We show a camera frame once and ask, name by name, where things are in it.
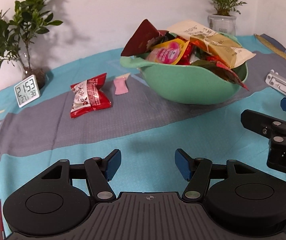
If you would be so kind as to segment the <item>red white snack bag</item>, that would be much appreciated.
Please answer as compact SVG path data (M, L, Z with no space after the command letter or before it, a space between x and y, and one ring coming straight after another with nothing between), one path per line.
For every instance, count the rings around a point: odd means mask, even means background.
M107 73L100 74L90 79L71 85L74 100L70 112L71 118L77 118L83 114L112 107L101 88L106 81Z

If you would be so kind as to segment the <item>thin plant in glass jar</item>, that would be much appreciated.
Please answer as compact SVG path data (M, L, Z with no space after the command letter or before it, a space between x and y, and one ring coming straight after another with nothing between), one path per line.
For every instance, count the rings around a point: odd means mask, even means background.
M240 15L238 7L245 5L246 2L241 0L210 0L214 7L215 13L208 15L209 28L228 35L236 35L236 19L232 15Z

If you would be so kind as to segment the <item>gold milk tea packet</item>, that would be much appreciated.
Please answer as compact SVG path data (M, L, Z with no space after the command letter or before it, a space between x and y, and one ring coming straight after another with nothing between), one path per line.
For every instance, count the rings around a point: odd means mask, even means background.
M254 53L243 48L231 38L193 20L178 22L168 27L167 30L190 41L231 69L239 67L247 60L255 57Z

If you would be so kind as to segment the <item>leafy potted plant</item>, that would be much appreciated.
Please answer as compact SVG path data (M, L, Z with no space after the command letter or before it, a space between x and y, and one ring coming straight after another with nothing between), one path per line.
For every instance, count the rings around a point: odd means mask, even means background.
M18 62L23 70L23 78L35 75L39 88L46 84L46 74L42 68L31 66L29 47L33 39L49 32L49 26L59 26L62 20L55 20L54 13L46 10L49 0L15 1L14 15L5 18L0 11L0 68L3 62Z

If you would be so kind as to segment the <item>white digital clock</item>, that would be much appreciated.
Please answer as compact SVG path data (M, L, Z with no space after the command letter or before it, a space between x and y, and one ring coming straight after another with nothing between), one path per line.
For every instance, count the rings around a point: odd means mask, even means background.
M38 99L41 94L36 82L36 76L30 75L14 86L14 93L19 108Z

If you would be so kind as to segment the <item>small red packet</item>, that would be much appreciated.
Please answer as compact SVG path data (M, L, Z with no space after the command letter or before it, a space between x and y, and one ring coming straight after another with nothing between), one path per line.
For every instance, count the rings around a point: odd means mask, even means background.
M249 91L248 87L241 81L238 75L220 61L210 61L209 70L225 81L239 85Z

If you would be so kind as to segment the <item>blue grey table cloth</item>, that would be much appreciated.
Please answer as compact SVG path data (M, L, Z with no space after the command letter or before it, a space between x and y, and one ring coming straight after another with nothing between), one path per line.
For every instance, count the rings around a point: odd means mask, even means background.
M103 156L114 149L122 155L112 180L125 206L103 206L103 212L75 235L77 239L229 239L198 207L179 204L176 192L186 181L174 163L174 152L215 163L236 158L265 172L268 141L242 127L240 114L253 109L286 120L281 93L265 83L270 70L286 78L286 59L253 36L238 41L254 52L246 62L246 89L214 105L187 105L159 96L138 69L120 64L120 50L80 59L49 73L50 81L35 102L19 108L13 88L0 91L0 200L6 198L60 159L72 164ZM112 107L71 118L71 85L107 73L101 91ZM113 80L130 73L128 93L115 95Z

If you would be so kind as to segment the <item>long dark red packet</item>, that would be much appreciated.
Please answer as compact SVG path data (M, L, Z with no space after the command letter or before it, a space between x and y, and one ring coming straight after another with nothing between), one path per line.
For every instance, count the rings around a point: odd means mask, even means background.
M150 47L161 37L154 25L145 19L126 43L121 56L135 56L148 52Z

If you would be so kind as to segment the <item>pink yellow jelly pouch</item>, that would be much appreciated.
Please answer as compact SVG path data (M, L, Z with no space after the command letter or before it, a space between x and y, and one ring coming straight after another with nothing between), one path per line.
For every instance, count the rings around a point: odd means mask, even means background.
M163 42L151 48L146 60L162 64L177 64L183 57L188 45L189 41L179 38Z

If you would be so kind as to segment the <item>green plastic bowl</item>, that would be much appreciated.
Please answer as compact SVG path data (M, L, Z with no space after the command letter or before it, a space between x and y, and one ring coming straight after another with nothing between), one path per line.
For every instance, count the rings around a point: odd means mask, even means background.
M187 105L214 105L232 98L243 87L225 81L209 70L209 62L197 60L193 64L162 64L146 60L148 52L135 56L121 56L124 68L138 69L151 90L162 98ZM247 65L232 69L243 81L247 79Z

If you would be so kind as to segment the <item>small pink candy wrapper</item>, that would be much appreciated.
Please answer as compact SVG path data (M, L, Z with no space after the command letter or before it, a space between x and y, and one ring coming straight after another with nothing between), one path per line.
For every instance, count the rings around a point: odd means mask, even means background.
M128 87L126 85L126 81L130 73L123 74L121 76L116 77L113 80L114 87L115 87L115 95L122 95L128 93Z

